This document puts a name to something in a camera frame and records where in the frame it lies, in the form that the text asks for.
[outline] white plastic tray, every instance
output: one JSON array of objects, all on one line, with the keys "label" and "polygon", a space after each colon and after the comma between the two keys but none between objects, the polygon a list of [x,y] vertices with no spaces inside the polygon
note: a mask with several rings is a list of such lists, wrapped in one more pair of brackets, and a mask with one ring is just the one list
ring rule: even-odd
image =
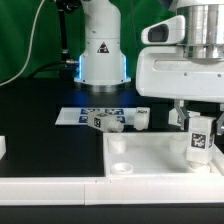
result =
[{"label": "white plastic tray", "polygon": [[[189,175],[186,151],[174,153],[169,150],[170,139],[174,135],[185,136],[187,139],[187,133],[105,133],[105,175],[107,177],[136,177],[159,174]],[[111,136],[124,137],[126,140],[126,151],[124,153],[109,152],[108,141]],[[215,151],[214,162],[212,161],[209,164],[212,168],[211,175],[220,175],[223,173],[224,156],[216,146]]]}]

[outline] green wall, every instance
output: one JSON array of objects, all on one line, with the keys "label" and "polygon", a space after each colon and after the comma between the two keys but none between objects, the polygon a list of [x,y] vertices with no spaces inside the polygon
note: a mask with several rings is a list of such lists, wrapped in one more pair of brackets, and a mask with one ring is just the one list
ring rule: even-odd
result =
[{"label": "green wall", "polygon": [[[28,51],[30,32],[41,0],[10,0],[0,3],[0,81],[17,74],[22,68]],[[135,77],[137,53],[131,22],[130,0],[111,0],[122,15],[121,50],[127,56],[128,74]],[[140,50],[144,47],[140,41],[143,28],[171,17],[157,0],[133,0],[134,21],[137,42]],[[68,42],[74,59],[83,52],[84,17],[82,8],[66,15]],[[60,34],[56,6],[46,0],[40,13],[34,37],[30,63],[23,73],[29,75],[43,64],[60,60]],[[57,77],[45,73],[38,77]]]}]

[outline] black tabletop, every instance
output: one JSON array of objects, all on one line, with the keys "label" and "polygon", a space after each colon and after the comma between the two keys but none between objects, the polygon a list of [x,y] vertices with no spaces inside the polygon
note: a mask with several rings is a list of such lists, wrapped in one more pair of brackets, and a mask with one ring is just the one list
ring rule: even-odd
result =
[{"label": "black tabletop", "polygon": [[[146,131],[180,131],[167,124],[172,100],[141,97],[132,84],[114,93],[87,92],[58,79],[18,80],[0,88],[0,135],[7,140],[0,177],[104,175],[103,133],[88,126],[56,126],[62,107],[150,107]],[[216,104],[200,103],[199,108],[217,113]],[[125,131],[136,130],[128,126]]]},{"label": "black tabletop", "polygon": [[[104,176],[100,131],[55,126],[62,107],[150,107],[146,131],[180,131],[167,124],[173,100],[141,97],[132,87],[94,94],[72,81],[18,80],[0,88],[0,135],[7,154],[0,177]],[[218,116],[219,105],[192,102],[189,109]],[[136,131],[133,127],[126,132]],[[222,146],[223,137],[216,137]],[[223,223],[223,204],[1,207],[2,223]]]}]

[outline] triangle logo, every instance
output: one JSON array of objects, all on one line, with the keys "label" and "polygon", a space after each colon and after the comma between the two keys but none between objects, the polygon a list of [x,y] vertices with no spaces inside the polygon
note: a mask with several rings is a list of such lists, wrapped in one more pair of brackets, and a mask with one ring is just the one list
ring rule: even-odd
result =
[{"label": "triangle logo", "polygon": [[108,54],[110,52],[109,52],[109,50],[107,48],[107,45],[103,42],[102,45],[100,46],[99,50],[97,51],[97,53]]}]

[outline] black cable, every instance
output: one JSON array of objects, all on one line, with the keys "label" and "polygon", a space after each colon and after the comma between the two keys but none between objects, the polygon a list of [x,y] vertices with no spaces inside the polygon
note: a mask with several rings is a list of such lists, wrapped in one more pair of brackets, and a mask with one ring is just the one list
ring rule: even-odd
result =
[{"label": "black cable", "polygon": [[61,59],[67,60],[70,59],[70,53],[68,50],[68,44],[67,44],[67,30],[66,30],[66,24],[65,24],[65,12],[58,9],[58,16],[59,16],[59,22],[60,22],[60,32],[61,32]]},{"label": "black cable", "polygon": [[52,62],[52,63],[49,63],[49,64],[46,64],[46,65],[43,65],[41,66],[40,68],[36,69],[34,72],[32,72],[31,74],[29,74],[27,76],[28,79],[32,79],[38,72],[41,72],[43,71],[44,69],[46,68],[49,68],[49,67],[52,67],[52,66],[55,66],[55,65],[66,65],[66,62],[65,61],[58,61],[58,62]]},{"label": "black cable", "polygon": [[134,6],[133,6],[133,0],[130,0],[130,8],[131,8],[131,23],[132,23],[132,29],[134,33],[134,40],[135,40],[135,49],[137,56],[139,55],[139,46],[138,46],[138,40],[136,35],[136,27],[135,27],[135,21],[134,21]]}]

